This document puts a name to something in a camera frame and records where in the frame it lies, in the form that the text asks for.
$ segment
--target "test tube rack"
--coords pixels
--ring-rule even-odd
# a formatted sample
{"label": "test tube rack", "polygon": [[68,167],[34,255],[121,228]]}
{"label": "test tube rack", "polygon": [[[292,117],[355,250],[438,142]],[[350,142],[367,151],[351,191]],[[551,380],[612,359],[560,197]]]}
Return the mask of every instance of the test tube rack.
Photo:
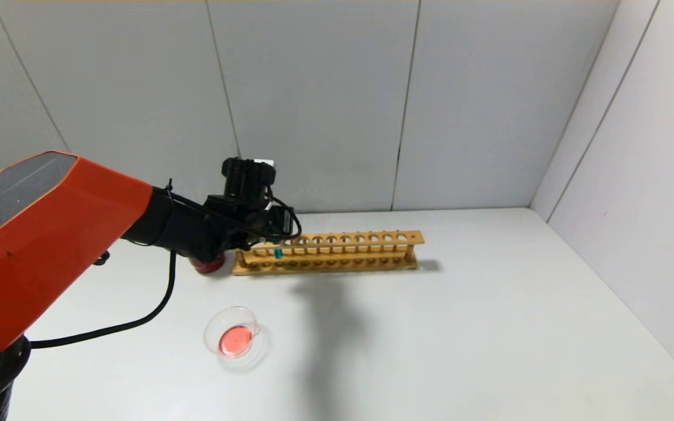
{"label": "test tube rack", "polygon": [[423,243],[420,231],[303,234],[279,244],[236,250],[233,275],[414,270],[415,245]]}

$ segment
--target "wall seam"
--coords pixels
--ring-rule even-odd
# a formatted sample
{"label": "wall seam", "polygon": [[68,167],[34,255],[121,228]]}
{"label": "wall seam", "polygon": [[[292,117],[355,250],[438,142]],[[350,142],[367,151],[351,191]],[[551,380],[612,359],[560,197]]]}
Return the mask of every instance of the wall seam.
{"label": "wall seam", "polygon": [[415,61],[415,45],[418,42],[418,26],[420,24],[420,7],[423,3],[423,0],[418,0],[418,11],[415,16],[415,34],[412,36],[412,50],[410,51],[410,69],[407,70],[407,90],[404,91],[404,107],[402,109],[402,123],[399,130],[399,145],[397,147],[397,165],[394,170],[394,186],[391,189],[391,205],[389,210],[394,210],[394,199],[397,194],[397,178],[399,178],[399,157],[402,153],[402,139],[404,138],[404,124],[405,118],[407,117],[407,102],[410,98],[410,82],[412,80],[412,64]]}
{"label": "wall seam", "polygon": [[563,191],[561,192],[561,195],[558,197],[558,201],[556,201],[556,205],[553,206],[553,210],[551,210],[550,216],[546,219],[546,223],[550,223],[551,218],[553,218],[553,215],[556,213],[556,210],[558,210],[558,206],[561,203],[561,200],[563,200],[564,195],[566,194],[566,191],[569,190],[570,184],[573,181],[573,177],[576,175],[576,173],[579,170],[579,167],[581,166],[581,163],[584,160],[584,157],[586,156],[587,152],[589,152],[589,147],[592,146],[592,142],[594,142],[594,138],[597,137],[597,133],[599,133],[600,129],[602,128],[602,123],[604,123],[605,118],[607,117],[607,114],[610,112],[610,108],[613,107],[613,102],[615,101],[615,97],[618,96],[618,92],[620,91],[620,88],[623,87],[623,82],[625,81],[626,75],[628,75],[629,70],[631,69],[631,65],[634,63],[634,59],[636,58],[637,53],[639,53],[639,50],[641,49],[641,44],[644,43],[644,37],[647,35],[647,31],[652,24],[652,20],[655,17],[655,13],[657,12],[657,8],[660,5],[661,0],[657,0],[657,3],[655,3],[655,7],[652,9],[652,14],[650,14],[649,19],[647,20],[647,26],[644,27],[644,31],[641,33],[641,37],[639,38],[639,42],[636,45],[636,49],[634,50],[634,53],[631,55],[631,59],[628,61],[628,65],[625,67],[625,70],[623,71],[623,75],[620,78],[620,82],[618,82],[618,86],[615,88],[615,91],[613,92],[612,98],[610,98],[610,102],[607,103],[607,107],[605,108],[605,111],[602,114],[602,117],[600,118],[600,122],[597,123],[597,127],[594,128],[594,133],[592,133],[591,138],[589,139],[589,143],[586,144],[586,147],[584,149],[584,152],[581,154],[581,157],[579,158],[579,161],[577,162],[576,166],[573,168],[572,175],[569,177],[569,181],[566,182],[566,185],[563,187]]}
{"label": "wall seam", "polygon": [[30,72],[27,71],[27,67],[25,66],[25,62],[22,61],[22,57],[19,55],[19,51],[17,51],[17,48],[14,46],[14,41],[10,36],[7,26],[5,26],[5,21],[2,19],[1,14],[0,14],[0,25],[2,25],[2,30],[4,30],[5,35],[7,35],[7,40],[9,41],[10,46],[14,51],[14,55],[16,56],[17,61],[19,61],[19,65],[22,67],[22,71],[25,72],[25,76],[27,77],[27,80],[30,82],[30,86],[33,87],[33,91],[35,91],[35,95],[38,97],[38,101],[40,101],[40,104],[43,106],[43,110],[46,112],[46,115],[48,115],[49,120],[51,121],[51,124],[54,127],[54,130],[56,130],[56,134],[59,136],[59,139],[61,139],[61,143],[64,145],[64,148],[67,150],[67,152],[72,152],[72,149],[69,147],[69,144],[67,144],[67,141],[64,140],[64,136],[61,134],[59,126],[56,125],[56,121],[54,120],[53,115],[51,115],[49,107],[46,106],[46,101],[43,100],[43,97],[40,95],[38,88],[35,86],[33,78],[30,77]]}

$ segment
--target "black cable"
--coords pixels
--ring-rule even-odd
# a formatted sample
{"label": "black cable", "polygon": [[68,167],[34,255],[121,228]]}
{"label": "black cable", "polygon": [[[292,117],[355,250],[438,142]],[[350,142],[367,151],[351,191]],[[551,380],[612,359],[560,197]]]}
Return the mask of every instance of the black cable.
{"label": "black cable", "polygon": [[176,283],[176,251],[171,250],[171,260],[168,264],[168,288],[166,289],[166,295],[163,296],[163,299],[160,301],[160,304],[153,310],[150,314],[145,317],[140,318],[139,320],[134,320],[134,322],[123,323],[122,325],[116,325],[112,327],[105,327],[98,330],[93,330],[92,332],[80,333],[78,335],[66,336],[65,338],[59,339],[49,339],[45,341],[32,341],[30,346],[32,349],[41,349],[45,347],[54,347],[54,346],[66,346],[66,344],[73,344],[81,341],[86,341],[88,339],[99,338],[101,336],[110,335],[111,333],[122,332],[124,330],[129,330],[134,327],[144,325],[149,322],[155,316],[160,314],[163,311],[163,308],[166,307],[169,299],[171,299],[171,293],[173,292],[173,285]]}
{"label": "black cable", "polygon": [[12,370],[0,379],[0,394],[11,386],[14,379],[21,373],[25,367],[27,360],[30,358],[30,341],[27,338],[22,338],[22,348],[19,351],[19,360]]}

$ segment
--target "glass petri dish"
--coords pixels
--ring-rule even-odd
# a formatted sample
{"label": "glass petri dish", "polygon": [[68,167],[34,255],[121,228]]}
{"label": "glass petri dish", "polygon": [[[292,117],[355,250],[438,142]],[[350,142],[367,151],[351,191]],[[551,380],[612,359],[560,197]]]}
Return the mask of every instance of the glass petri dish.
{"label": "glass petri dish", "polygon": [[235,360],[251,352],[259,333],[254,312],[245,307],[229,307],[209,320],[204,344],[221,359]]}

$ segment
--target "white table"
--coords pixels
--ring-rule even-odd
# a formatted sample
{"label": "white table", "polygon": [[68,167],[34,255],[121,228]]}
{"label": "white table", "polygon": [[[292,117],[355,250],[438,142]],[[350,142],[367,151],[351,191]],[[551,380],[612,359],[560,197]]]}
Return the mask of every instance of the white table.
{"label": "white table", "polygon": [[[11,421],[69,419],[674,421],[674,361],[524,209],[305,215],[307,232],[420,229],[421,269],[203,277],[179,260],[143,327],[33,351]],[[115,243],[27,331],[127,322],[166,288],[168,253]],[[271,349],[247,373],[204,347],[217,311],[252,309]]]}

